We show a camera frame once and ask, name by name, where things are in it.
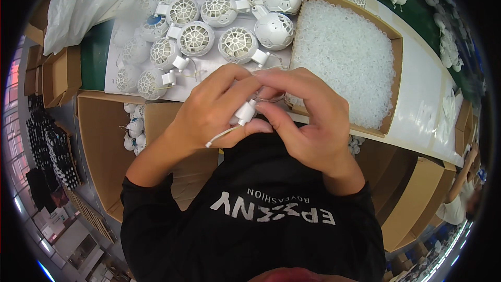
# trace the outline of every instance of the hand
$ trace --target hand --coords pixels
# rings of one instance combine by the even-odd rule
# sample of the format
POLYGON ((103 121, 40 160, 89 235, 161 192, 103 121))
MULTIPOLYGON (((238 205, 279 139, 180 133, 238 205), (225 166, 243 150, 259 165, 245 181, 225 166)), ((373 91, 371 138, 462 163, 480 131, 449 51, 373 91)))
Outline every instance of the hand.
POLYGON ((479 154, 479 145, 476 142, 472 143, 472 149, 467 155, 466 161, 473 163, 475 161, 476 156, 479 154))
MULTIPOLYGON (((191 91, 166 133, 175 136, 190 151, 204 148, 214 136, 231 127, 229 119, 260 87, 256 77, 243 67, 225 64, 191 91)), ((258 132, 271 133, 273 129, 267 122, 254 119, 218 138, 211 147, 233 147, 246 136, 258 132)))
POLYGON ((348 102, 305 68, 256 74, 257 80, 268 87, 261 91, 260 97, 263 93, 272 97, 272 92, 286 91, 302 98, 310 114, 310 124, 297 128, 278 106, 266 102, 256 105, 284 141, 287 152, 305 166, 330 177, 339 176, 339 170, 346 167, 347 161, 353 161, 348 151, 348 102))

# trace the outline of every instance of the person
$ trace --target person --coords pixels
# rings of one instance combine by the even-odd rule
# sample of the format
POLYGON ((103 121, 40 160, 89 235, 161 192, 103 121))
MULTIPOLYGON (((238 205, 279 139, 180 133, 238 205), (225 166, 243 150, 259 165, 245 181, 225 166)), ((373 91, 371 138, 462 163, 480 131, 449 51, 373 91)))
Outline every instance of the person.
POLYGON ((470 172, 472 164, 479 153, 479 146, 473 143, 472 149, 464 160, 464 166, 454 179, 449 192, 440 204, 436 215, 453 225, 462 223, 465 219, 473 220, 479 210, 482 198, 482 188, 475 189, 473 177, 476 172, 470 172))
POLYGON ((121 242, 136 280, 381 281, 382 232, 348 152, 348 108, 304 68, 250 74, 226 64, 205 78, 126 173, 121 242), (254 118, 214 140, 224 161, 181 212, 169 170, 229 129, 258 90, 303 98, 310 124, 298 128, 282 108, 258 102, 269 123, 254 118))

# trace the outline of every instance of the workbench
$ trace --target workbench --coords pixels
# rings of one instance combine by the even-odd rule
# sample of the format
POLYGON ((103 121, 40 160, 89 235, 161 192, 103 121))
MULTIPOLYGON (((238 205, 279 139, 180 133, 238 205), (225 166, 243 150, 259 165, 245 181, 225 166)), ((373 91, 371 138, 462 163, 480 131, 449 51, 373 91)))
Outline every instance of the workbench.
MULTIPOLYGON (((402 34, 403 68, 398 102, 389 133, 384 137, 377 137, 351 130, 351 134, 406 148, 462 167, 463 158, 454 152, 454 129, 449 137, 442 137, 439 133, 443 98, 453 87, 461 86, 461 83, 457 77, 454 81, 438 56, 440 38, 439 29, 433 21, 434 8, 424 0, 407 0, 402 11, 400 6, 394 9, 390 0, 366 2, 368 11, 381 17, 402 34)), ((81 43, 82 89, 104 90, 113 22, 110 20, 94 26, 81 43)), ((306 116, 291 116, 295 121, 309 122, 306 116)))

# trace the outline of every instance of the green table surface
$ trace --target green table surface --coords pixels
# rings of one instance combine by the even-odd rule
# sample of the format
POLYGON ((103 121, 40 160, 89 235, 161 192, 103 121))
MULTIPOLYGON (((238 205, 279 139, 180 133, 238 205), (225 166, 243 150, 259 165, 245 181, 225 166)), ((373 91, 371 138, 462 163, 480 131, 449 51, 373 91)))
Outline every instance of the green table surface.
MULTIPOLYGON (((405 5, 402 6, 402 11, 400 11, 400 6, 393 9, 393 5, 390 0, 378 1, 388 6, 394 13, 407 22, 424 39, 424 41, 430 45, 437 55, 440 55, 440 32, 433 21, 433 14, 435 13, 435 9, 433 7, 427 5, 424 0, 407 0, 405 5)), ((445 3, 444 0, 440 1, 442 6, 451 12, 451 6, 445 3)), ((452 20, 452 18, 449 18, 449 20, 452 21, 454 26, 457 26, 457 22, 452 20)), ((108 48, 113 22, 114 21, 110 20, 92 27, 82 40, 81 89, 83 90, 104 90, 106 62, 108 59, 108 48)), ((465 98, 472 100, 473 96, 470 94, 470 91, 468 91, 467 75, 464 72, 466 71, 464 68, 465 67, 463 67, 461 72, 455 72, 450 68, 449 72, 458 86, 463 88, 465 98)))

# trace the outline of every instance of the white shirt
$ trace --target white shirt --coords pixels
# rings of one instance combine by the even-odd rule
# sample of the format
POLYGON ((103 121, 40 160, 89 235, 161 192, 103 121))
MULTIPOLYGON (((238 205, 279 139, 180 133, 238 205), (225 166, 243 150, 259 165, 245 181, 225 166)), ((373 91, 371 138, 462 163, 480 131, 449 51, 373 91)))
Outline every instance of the white shirt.
POLYGON ((471 197, 475 187, 473 186, 473 179, 470 182, 465 181, 461 187, 460 193, 454 200, 448 204, 441 203, 436 215, 450 224, 458 225, 466 218, 466 206, 468 199, 471 197))

